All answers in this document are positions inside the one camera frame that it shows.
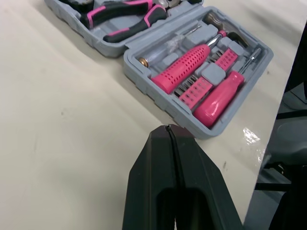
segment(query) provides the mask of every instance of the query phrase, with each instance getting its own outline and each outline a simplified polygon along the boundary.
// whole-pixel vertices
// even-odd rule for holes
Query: table surface
[[[243,221],[306,22],[306,1],[206,0],[275,57],[222,135],[199,145]],[[43,0],[0,1],[0,229],[119,230],[129,171],[172,119]]]

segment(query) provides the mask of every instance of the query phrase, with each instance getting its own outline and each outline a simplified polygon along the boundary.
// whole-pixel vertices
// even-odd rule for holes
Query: metal tool
[[[225,21],[224,18],[219,17],[218,14],[210,12],[206,14],[203,21],[207,24],[212,24],[219,30],[224,30],[227,32],[227,37],[233,41],[237,41],[244,48],[248,47],[248,42],[246,38],[241,34],[241,32],[230,22]]]
[[[192,33],[194,33],[195,31],[197,31],[199,28],[201,28],[201,25],[198,25],[196,28],[184,33],[184,34],[179,34],[176,37],[174,37],[173,39],[169,40],[166,42],[167,44],[167,51],[168,53],[173,53],[176,49],[178,49],[178,47],[181,45],[182,41],[189,35],[191,35]]]
[[[249,65],[258,57],[258,55],[261,53],[261,49],[258,48],[256,51],[248,58],[247,62],[243,65],[239,73],[244,73],[245,70],[249,67]]]
[[[145,14],[144,18],[134,26],[111,32],[103,38],[106,42],[118,43],[148,29],[158,20],[166,19],[166,10],[179,3],[180,0],[106,1],[102,6],[82,14],[80,21],[86,28],[92,29],[115,17]]]
[[[202,122],[205,126],[211,128],[216,122],[228,104],[235,96],[238,87],[244,82],[242,75],[250,66],[257,56],[261,53],[258,48],[247,60],[239,72],[232,71],[229,76],[222,81],[209,96],[201,103],[194,111],[194,116]]]
[[[152,81],[164,92],[170,94],[206,60],[211,48],[225,36],[225,31],[219,31],[210,42],[190,49],[166,70],[152,78]]]
[[[188,87],[185,87],[183,84],[179,85],[178,88],[174,91],[174,94],[177,97],[180,97],[186,90],[189,89],[189,87],[191,87],[196,81],[197,81],[198,77],[195,75],[191,75],[186,82],[189,84]]]
[[[140,57],[139,62],[142,63],[142,65],[144,65],[147,68],[149,66],[152,66],[154,63],[156,63],[156,61],[158,59],[162,59],[162,58],[166,57],[167,55],[169,55],[170,53],[173,53],[175,51],[175,49],[177,49],[181,45],[181,42],[187,36],[189,36],[190,34],[195,32],[199,28],[201,28],[201,25],[198,25],[196,28],[193,28],[192,30],[190,30],[190,31],[188,31],[184,34],[177,35],[176,37],[174,37],[170,41],[167,41],[166,43],[164,43],[163,45],[161,45],[157,49],[153,50],[152,52],[150,52],[146,56]]]
[[[217,52],[215,52],[214,54],[212,54],[211,56],[208,57],[208,62],[209,63],[214,63],[216,62],[221,56],[223,55],[223,51],[222,50],[218,50]]]

